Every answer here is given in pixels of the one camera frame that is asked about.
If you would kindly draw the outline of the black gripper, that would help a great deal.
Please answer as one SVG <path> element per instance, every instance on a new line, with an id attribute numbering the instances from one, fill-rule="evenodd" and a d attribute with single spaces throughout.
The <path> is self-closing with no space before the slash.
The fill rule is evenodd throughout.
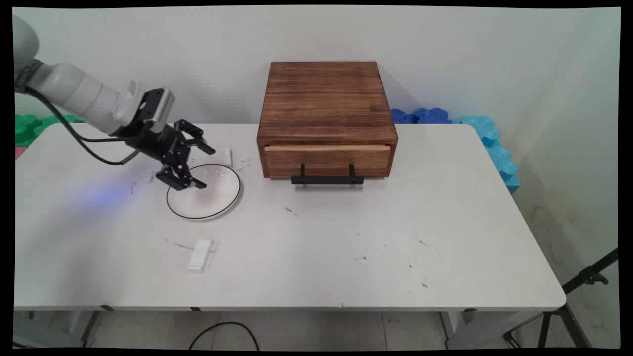
<path id="1" fill-rule="evenodd" d="M 126 141 L 126 145 L 158 160 L 163 167 L 156 178 L 176 191 L 188 188 L 205 189 L 207 184 L 195 178 L 187 165 L 190 147 L 196 146 L 206 155 L 216 153 L 203 137 L 204 131 L 187 120 L 164 126 L 160 133 L 149 129 Z"/>

